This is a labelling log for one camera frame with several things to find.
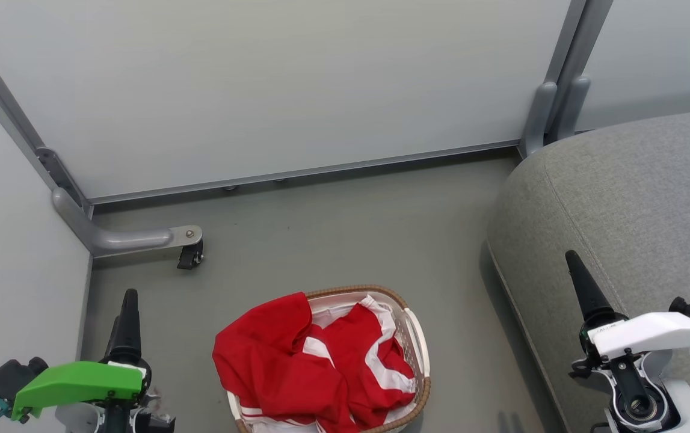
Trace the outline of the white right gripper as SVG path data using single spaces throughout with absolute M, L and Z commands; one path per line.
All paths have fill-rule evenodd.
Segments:
M 575 361 L 571 378 L 592 372 L 622 372 L 650 352 L 690 348 L 690 318 L 677 312 L 652 312 L 628 318 L 616 312 L 576 250 L 565 252 L 584 324 L 579 341 L 586 355 Z

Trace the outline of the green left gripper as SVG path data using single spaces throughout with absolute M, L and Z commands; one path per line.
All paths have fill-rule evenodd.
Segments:
M 152 376 L 146 364 L 130 365 L 138 364 L 141 354 L 138 291 L 127 289 L 106 344 L 110 362 L 74 361 L 45 369 L 17 392 L 10 419 L 40 417 L 45 408 L 77 403 L 135 405 Z

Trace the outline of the red garment with striped trim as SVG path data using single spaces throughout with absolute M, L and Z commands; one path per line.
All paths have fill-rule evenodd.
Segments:
M 359 433 L 345 379 L 312 337 L 312 310 L 298 292 L 265 302 L 215 338 L 212 357 L 222 387 L 251 421 L 315 426 L 318 433 Z

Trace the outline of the red printed garment white cuffs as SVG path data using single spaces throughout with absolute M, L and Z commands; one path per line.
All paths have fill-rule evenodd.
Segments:
M 362 433 L 414 411 L 419 381 L 396 332 L 392 308 L 367 294 L 312 312 L 303 352 L 326 358 L 345 387 L 337 420 L 318 422 L 322 433 Z

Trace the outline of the grey fabric sofa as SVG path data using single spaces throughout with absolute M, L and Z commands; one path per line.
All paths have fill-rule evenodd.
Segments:
M 630 318 L 690 302 L 690 113 L 557 141 L 507 178 L 491 258 L 566 433 L 589 433 L 609 398 L 568 375 L 584 356 L 565 252 L 576 250 Z

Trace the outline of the long grey partition foot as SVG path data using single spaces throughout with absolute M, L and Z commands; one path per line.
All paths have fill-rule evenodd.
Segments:
M 52 203 L 56 213 L 96 258 L 149 250 L 182 249 L 203 240 L 202 228 L 194 225 L 129 232 L 102 229 L 78 208 L 77 203 L 61 187 L 52 191 Z

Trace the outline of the black caster wheel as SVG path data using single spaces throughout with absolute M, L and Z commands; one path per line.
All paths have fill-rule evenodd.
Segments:
M 184 246 L 180 251 L 177 269 L 194 269 L 202 263 L 204 258 L 204 241 Z

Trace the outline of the white laundry basket brown rim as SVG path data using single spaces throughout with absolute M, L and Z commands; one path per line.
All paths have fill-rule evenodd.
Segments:
M 416 408 L 397 422 L 368 429 L 362 433 L 401 433 L 404 428 L 422 414 L 432 389 L 429 348 L 425 342 L 424 331 L 422 331 L 419 319 L 399 294 L 376 285 L 337 287 L 304 294 L 306 294 L 312 312 L 319 308 L 353 305 L 365 294 L 374 296 L 379 302 L 392 308 L 393 317 L 397 324 L 396 337 L 404 349 L 405 360 L 408 361 L 419 381 L 418 394 L 414 398 Z M 226 392 L 239 433 L 318 433 L 315 426 L 284 428 L 273 427 L 270 422 L 251 421 L 248 418 L 248 411 L 240 407 L 238 398 L 231 392 Z

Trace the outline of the grey corner partition post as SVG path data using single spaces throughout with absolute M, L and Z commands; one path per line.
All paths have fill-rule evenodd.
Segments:
M 34 156 L 45 168 L 45 172 L 51 177 L 56 186 L 65 189 L 68 195 L 77 203 L 84 213 L 89 214 L 91 205 L 86 199 L 78 184 L 69 173 L 66 165 L 56 151 L 45 145 L 28 116 L 16 101 L 13 93 L 0 75 L 0 116 L 3 121 L 13 128 L 15 137 L 23 139 Z

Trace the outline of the grey partition upright post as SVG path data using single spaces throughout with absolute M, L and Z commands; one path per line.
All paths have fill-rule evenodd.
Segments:
M 570 0 L 546 82 L 559 85 L 583 74 L 612 3 L 614 0 Z

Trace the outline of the aluminium partition bottom rail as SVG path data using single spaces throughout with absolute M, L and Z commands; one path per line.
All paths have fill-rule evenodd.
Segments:
M 144 190 L 141 192 L 132 192 L 131 194 L 116 194 L 105 195 L 104 197 L 89 198 L 89 204 L 93 206 L 105 205 L 111 203 L 121 203 L 133 200 L 152 199 L 155 197 L 166 197 L 166 195 L 176 194 L 192 194 L 193 192 L 201 192 L 205 190 L 213 190 L 226 188 L 230 186 L 243 186 L 254 183 L 265 183 L 276 180 L 292 179 L 300 176 L 316 176 L 321 174 L 337 173 L 348 170 L 369 169 L 371 167 L 381 167 L 382 165 L 406 164 L 406 162 L 416 162 L 420 160 L 439 159 L 457 155 L 467 155 L 471 153 L 484 152 L 488 150 L 499 150 L 510 147 L 516 147 L 520 140 L 506 140 L 493 143 L 477 144 L 472 146 L 463 146 L 451 150 L 438 150 L 432 152 L 423 152 L 413 155 L 395 156 L 389 158 L 381 158 L 374 160 L 367 160 L 363 162 L 351 162 L 350 164 L 328 165 L 327 167 L 318 167 L 313 169 L 303 169 L 286 171 L 275 174 L 264 174 L 258 176 L 246 176 L 234 180 L 219 180 L 210 183 L 196 183 L 192 185 L 175 186 L 169 188 Z

